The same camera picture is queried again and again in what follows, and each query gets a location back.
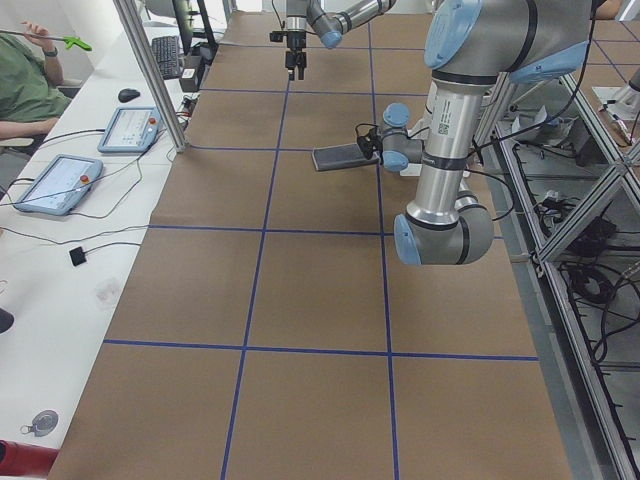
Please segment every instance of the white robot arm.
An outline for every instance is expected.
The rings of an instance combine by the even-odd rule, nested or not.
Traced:
[[[363,1],[350,13],[328,16],[317,0],[288,0],[287,25],[301,31],[308,21],[332,47],[393,3]],[[385,168],[422,164],[416,196],[394,224],[404,263],[464,264],[487,252],[494,236],[491,217],[462,182],[483,95],[500,72],[509,72],[512,83],[534,83],[578,69],[588,49],[589,20],[600,3],[445,0],[440,5],[424,55],[437,86],[429,136],[409,138],[409,112],[402,104],[385,110],[379,132]],[[292,10],[295,21],[289,19],[290,5],[298,7]]]

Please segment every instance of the person's arm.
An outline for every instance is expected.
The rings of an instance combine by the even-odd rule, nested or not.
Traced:
[[[34,45],[42,48],[42,53],[44,53],[44,71],[47,79],[55,86],[61,85],[64,80],[64,74],[62,71],[62,65],[58,60],[57,49],[53,41],[29,35],[29,33],[35,33],[36,35],[47,36],[49,35],[49,31],[33,22],[25,21],[22,23],[27,28],[28,32],[24,34],[24,38]]]
[[[622,0],[607,0],[596,10],[596,20],[613,20],[621,6]]]
[[[57,118],[29,123],[0,121],[0,139],[47,134],[57,121]]]

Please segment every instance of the black connector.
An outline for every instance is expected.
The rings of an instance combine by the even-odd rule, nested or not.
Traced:
[[[71,257],[71,263],[74,267],[82,265],[87,261],[87,256],[82,250],[82,247],[76,247],[73,250],[69,250],[69,256]]]

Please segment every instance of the green shirt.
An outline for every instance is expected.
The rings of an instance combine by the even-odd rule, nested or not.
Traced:
[[[36,122],[59,117],[71,102],[49,84],[44,62],[12,35],[0,34],[0,120]]]

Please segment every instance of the person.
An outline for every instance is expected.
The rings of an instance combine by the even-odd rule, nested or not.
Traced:
[[[596,10],[596,20],[613,20],[622,7],[622,0],[605,0]]]
[[[0,34],[0,139],[33,137],[49,133],[71,100],[56,87],[63,81],[58,50],[49,31],[22,22],[24,38],[42,49],[44,60],[10,34]]]

